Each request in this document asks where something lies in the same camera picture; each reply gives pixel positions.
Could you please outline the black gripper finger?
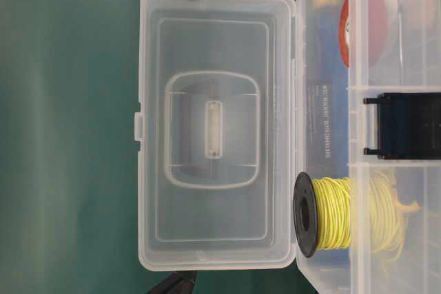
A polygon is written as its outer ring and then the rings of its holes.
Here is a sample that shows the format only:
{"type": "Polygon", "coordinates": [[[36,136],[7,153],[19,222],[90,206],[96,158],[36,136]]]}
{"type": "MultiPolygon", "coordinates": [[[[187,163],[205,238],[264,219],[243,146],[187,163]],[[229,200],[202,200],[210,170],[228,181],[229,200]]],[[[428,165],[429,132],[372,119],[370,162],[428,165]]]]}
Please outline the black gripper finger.
{"type": "Polygon", "coordinates": [[[193,293],[197,279],[197,263],[155,266],[150,270],[171,271],[172,273],[149,289],[147,293],[193,293]]]}

